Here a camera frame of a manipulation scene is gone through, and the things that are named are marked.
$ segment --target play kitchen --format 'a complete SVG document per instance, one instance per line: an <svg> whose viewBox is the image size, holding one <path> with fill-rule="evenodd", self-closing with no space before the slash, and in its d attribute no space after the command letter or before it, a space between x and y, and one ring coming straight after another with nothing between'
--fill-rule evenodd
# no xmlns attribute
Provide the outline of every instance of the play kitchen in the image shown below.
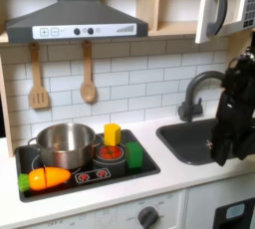
<svg viewBox="0 0 255 229"><path fill-rule="evenodd" d="M255 0L45 1L0 0L0 228L254 229L255 157L207 141Z"/></svg>

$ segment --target white countertop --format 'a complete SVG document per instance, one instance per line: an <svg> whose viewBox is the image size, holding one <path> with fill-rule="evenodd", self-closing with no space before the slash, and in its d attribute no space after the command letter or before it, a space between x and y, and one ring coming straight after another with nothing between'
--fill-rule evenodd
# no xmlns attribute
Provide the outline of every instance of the white countertop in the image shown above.
<svg viewBox="0 0 255 229"><path fill-rule="evenodd" d="M216 163L192 166L180 162L155 135L155 131L160 126L179 122L179 119L172 117L122 125L122 129L132 131L157 163L161 169L159 174L30 203L20 201L15 158L8 158L6 140L1 139L0 228L32 225L154 194L255 172L255 155L249 156L244 161L228 160L224 167ZM102 132L103 129L96 128L95 131Z"/></svg>

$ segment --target stainless steel pot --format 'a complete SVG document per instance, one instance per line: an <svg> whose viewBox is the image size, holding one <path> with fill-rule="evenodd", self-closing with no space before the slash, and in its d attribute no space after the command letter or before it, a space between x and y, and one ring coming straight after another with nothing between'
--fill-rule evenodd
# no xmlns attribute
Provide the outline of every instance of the stainless steel pot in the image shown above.
<svg viewBox="0 0 255 229"><path fill-rule="evenodd" d="M47 166L75 169L86 165L94 156L95 132L86 125L61 123L42 130L32 146L40 150Z"/></svg>

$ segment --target range hood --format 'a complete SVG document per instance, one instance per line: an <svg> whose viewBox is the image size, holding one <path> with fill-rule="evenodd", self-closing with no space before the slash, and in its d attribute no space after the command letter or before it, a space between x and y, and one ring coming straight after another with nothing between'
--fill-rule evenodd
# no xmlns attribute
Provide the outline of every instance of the range hood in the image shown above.
<svg viewBox="0 0 255 229"><path fill-rule="evenodd" d="M7 22L9 42L146 37L147 23L99 0L58 0Z"/></svg>

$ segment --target toy vegetable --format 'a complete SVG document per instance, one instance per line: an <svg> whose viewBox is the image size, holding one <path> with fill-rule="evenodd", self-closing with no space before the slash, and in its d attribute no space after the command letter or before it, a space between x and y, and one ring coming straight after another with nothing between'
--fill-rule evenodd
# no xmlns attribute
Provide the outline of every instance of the toy vegetable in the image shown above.
<svg viewBox="0 0 255 229"><path fill-rule="evenodd" d="M46 167L31 171L29 174L19 175L19 188L21 192L29 189L36 191L60 185L69 180L71 173L62 168Z"/></svg>

